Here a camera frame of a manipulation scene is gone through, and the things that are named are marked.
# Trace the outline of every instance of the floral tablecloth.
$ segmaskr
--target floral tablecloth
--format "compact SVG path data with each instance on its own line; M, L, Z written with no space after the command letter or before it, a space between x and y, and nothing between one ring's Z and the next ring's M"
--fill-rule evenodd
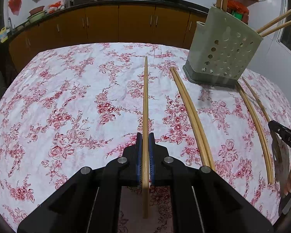
M169 71L174 66L199 113L217 173L274 223L291 149L280 143L283 164L272 161L276 181L267 184L258 134L240 95L188 82L182 71L187 55L187 50L169 46L103 43L48 50L34 57L0 101L0 213L8 224L16 231L81 167L105 166L136 142L143 123L145 56L149 130L156 142L186 165L201 166L186 109ZM291 128L291 107L281 90L250 70L243 76L270 118ZM272 148L263 113L239 82ZM151 216L144 220L140 189L123 188L119 232L172 232L169 188L151 187L150 201Z

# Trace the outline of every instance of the red plastic bag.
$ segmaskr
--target red plastic bag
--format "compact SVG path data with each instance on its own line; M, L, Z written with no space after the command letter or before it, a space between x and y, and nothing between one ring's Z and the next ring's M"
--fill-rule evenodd
M8 4L13 15L18 16L20 7L22 6L22 0L9 0Z

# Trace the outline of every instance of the black countertop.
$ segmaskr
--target black countertop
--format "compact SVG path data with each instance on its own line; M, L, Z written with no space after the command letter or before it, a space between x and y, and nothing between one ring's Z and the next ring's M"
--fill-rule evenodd
M186 10L186 11L192 11L194 13L202 14L207 16L209 9L206 7L203 7L201 5L191 3L184 0L178 0L178 1L170 1L170 0L97 0L89 3L82 3L78 5L71 6L69 8L56 11L52 14L48 14L41 18L40 20L35 21L34 23L31 23L27 26L24 26L21 30L17 31L13 35L11 35L3 44L8 44L11 42L18 34L21 32L28 30L29 28L38 25L39 23L42 23L44 21L47 21L51 19L52 17L59 16L61 13L65 13L67 11L76 10L80 8L85 8L89 6L95 6L95 5L104 5L104 4L123 4L123 3L147 3L147 4L155 4L155 5L161 5L166 7L172 7L176 9Z

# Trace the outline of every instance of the pink floral pattern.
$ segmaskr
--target pink floral pattern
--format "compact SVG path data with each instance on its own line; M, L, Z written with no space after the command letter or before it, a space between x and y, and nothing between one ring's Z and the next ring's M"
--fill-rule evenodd
M187 166L201 166L190 120L169 70L174 66L199 114L217 173L274 223L280 184L266 182L260 141L244 102L235 90L190 83L182 71L187 55L187 50L170 46L100 43L34 57L0 101L0 213L10 226L16 231L81 167L103 167L136 144L143 126L145 56L148 124L156 142ZM269 117L291 128L291 107L281 90L250 70L243 76ZM242 79L239 82L253 100L271 148L266 120ZM291 150L282 146L281 153L289 158L289 165L273 162L278 179L291 166ZM151 232L172 232L169 188L152 186L150 203ZM141 205L140 189L122 188L120 232L135 231Z

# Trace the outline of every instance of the gray plastic utensil holder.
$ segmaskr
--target gray plastic utensil holder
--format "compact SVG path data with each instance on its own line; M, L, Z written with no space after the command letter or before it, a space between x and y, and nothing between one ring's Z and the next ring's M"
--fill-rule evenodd
M211 7L197 22L183 70L192 83L233 88L263 38L231 14Z

